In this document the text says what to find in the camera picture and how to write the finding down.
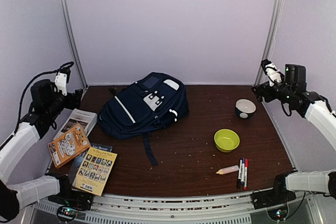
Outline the yellow paperback book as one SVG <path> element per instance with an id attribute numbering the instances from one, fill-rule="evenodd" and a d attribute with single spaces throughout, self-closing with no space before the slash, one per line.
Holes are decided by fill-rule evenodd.
<path id="1" fill-rule="evenodd" d="M 95 196 L 102 196 L 117 156 L 116 153 L 90 147 L 72 186 Z"/>

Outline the navy blue student backpack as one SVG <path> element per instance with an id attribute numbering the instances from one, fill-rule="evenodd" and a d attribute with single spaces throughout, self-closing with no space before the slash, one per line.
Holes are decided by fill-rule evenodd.
<path id="1" fill-rule="evenodd" d="M 106 102 L 97 123 L 106 135 L 116 139 L 141 136 L 147 157 L 156 166 L 151 133 L 169 127 L 188 113 L 185 85 L 168 74 L 151 72 Z"/>

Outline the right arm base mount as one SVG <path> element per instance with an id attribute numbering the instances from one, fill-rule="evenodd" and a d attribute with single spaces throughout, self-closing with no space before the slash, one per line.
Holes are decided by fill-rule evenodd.
<path id="1" fill-rule="evenodd" d="M 260 191 L 255 190 L 251 194 L 254 209 L 266 209 L 268 217 L 272 221 L 285 221 L 289 216 L 288 203 L 296 199 L 293 192 L 277 193 L 273 189 Z"/>

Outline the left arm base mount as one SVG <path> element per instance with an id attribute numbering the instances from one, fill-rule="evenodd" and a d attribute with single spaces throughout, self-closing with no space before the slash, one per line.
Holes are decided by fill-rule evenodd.
<path id="1" fill-rule="evenodd" d="M 91 209 L 93 194 L 82 190 L 74 190 L 67 175 L 56 173 L 47 173 L 46 175 L 57 179 L 60 186 L 60 192 L 48 196 L 47 199 L 59 204 L 56 217 L 61 223 L 69 223 L 76 219 L 80 211 Z"/>

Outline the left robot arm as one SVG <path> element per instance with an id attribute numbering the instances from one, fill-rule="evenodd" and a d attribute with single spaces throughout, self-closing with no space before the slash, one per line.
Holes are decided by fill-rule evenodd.
<path id="1" fill-rule="evenodd" d="M 48 130 L 56 128 L 56 118 L 63 109 L 80 107 L 82 89 L 66 90 L 66 81 L 56 85 L 48 79 L 37 81 L 30 88 L 32 102 L 28 113 L 19 117 L 18 128 L 1 144 L 1 221 L 14 219 L 19 211 L 43 198 L 55 195 L 64 205 L 76 197 L 66 175 L 47 174 L 38 179 L 10 185 L 8 180 L 26 152 L 41 140 Z"/>

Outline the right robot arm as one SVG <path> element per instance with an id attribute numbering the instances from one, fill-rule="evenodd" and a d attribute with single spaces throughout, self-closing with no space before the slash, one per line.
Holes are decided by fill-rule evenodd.
<path id="1" fill-rule="evenodd" d="M 261 68 L 268 81 L 252 87 L 259 102 L 279 100 L 288 105 L 283 112 L 291 116 L 296 111 L 311 123 L 326 140 L 335 147 L 335 110 L 328 99 L 314 91 L 307 90 L 306 68 L 302 65 L 286 64 L 281 72 L 268 59 L 261 62 Z M 274 187 L 269 192 L 272 203 L 279 204 L 289 192 L 304 191 L 335 197 L 335 170 L 317 172 L 289 172 L 276 176 Z"/>

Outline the orange comic paperback book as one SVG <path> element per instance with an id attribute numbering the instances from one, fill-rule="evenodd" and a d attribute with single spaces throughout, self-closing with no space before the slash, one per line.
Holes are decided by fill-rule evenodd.
<path id="1" fill-rule="evenodd" d="M 85 131 L 79 123 L 48 143 L 48 149 L 56 168 L 61 168 L 86 151 L 90 146 Z"/>

